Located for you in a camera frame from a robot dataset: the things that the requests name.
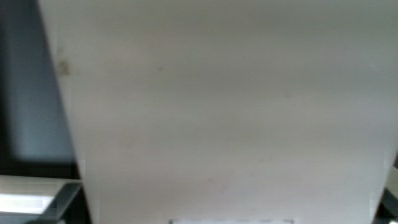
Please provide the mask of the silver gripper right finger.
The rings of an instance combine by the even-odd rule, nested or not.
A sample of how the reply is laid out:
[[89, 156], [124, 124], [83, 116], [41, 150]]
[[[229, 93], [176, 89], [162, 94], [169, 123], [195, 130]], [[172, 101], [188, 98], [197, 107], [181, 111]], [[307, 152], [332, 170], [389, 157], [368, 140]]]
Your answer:
[[389, 189], [384, 189], [371, 224], [398, 224], [398, 197], [391, 193]]

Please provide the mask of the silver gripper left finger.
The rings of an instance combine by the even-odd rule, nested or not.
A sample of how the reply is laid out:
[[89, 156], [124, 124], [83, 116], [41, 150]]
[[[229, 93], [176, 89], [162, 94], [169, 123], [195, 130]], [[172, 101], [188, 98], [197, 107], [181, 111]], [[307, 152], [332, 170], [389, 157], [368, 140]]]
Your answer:
[[25, 224], [83, 224], [82, 184], [66, 183], [44, 212]]

